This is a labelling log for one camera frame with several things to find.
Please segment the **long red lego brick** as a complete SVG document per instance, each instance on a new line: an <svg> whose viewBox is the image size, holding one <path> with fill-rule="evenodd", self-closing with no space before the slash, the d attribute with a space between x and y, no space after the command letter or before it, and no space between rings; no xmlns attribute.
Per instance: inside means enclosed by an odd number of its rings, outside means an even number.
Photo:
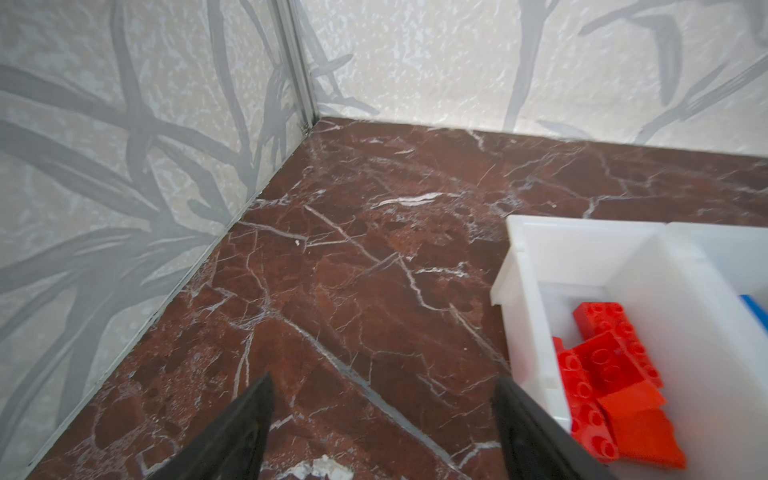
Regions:
<svg viewBox="0 0 768 480"><path fill-rule="evenodd" d="M637 336L623 306L616 302L583 302L572 315L583 340L611 332L657 388L664 386L662 377L652 363L645 346Z"/></svg>

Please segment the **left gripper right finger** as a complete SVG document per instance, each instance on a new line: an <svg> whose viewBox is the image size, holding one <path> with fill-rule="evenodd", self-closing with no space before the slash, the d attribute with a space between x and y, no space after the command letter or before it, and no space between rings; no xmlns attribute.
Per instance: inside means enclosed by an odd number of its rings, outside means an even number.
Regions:
<svg viewBox="0 0 768 480"><path fill-rule="evenodd" d="M510 479L598 480L614 477L512 378L498 380L491 405Z"/></svg>

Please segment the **blue lego brick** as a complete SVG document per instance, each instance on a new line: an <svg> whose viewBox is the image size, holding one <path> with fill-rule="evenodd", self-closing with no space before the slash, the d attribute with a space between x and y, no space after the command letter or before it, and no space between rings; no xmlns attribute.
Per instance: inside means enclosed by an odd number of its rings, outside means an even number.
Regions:
<svg viewBox="0 0 768 480"><path fill-rule="evenodd" d="M765 329L768 330L768 313L767 311L750 295L741 295L742 302L750 310L754 318Z"/></svg>

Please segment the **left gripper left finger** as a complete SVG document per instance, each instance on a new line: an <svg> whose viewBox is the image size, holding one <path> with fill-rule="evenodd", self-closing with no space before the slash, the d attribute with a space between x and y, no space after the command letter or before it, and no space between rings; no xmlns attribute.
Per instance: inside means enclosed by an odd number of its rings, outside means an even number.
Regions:
<svg viewBox="0 0 768 480"><path fill-rule="evenodd" d="M265 374L151 477L257 479L274 407L274 383L271 375Z"/></svg>

